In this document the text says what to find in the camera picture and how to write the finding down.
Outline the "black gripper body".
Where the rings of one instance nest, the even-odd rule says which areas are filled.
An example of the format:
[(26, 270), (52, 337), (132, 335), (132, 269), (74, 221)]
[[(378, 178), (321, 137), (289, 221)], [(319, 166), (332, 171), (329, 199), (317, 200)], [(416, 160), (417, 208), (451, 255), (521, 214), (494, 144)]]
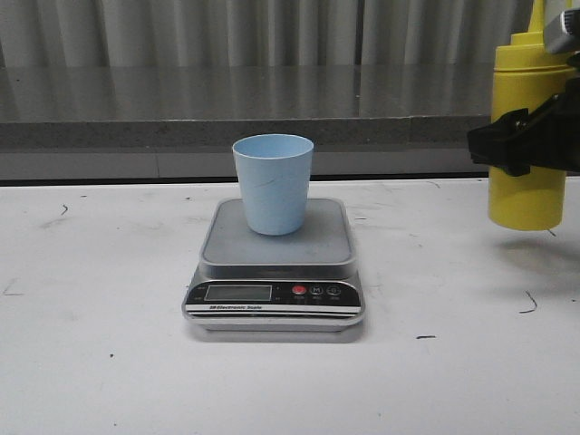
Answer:
[(560, 12), (544, 28), (544, 46), (550, 54), (564, 54), (575, 75), (554, 97), (553, 131), (558, 158), (567, 170), (579, 171), (579, 9)]

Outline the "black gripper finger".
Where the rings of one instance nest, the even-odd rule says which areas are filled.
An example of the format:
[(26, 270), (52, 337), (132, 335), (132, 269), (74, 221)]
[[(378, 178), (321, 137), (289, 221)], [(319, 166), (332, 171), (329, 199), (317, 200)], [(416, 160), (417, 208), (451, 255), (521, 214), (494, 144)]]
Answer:
[(472, 161), (501, 169), (511, 177), (527, 175), (534, 167), (565, 170), (556, 148), (554, 108), (510, 111), (469, 131)]

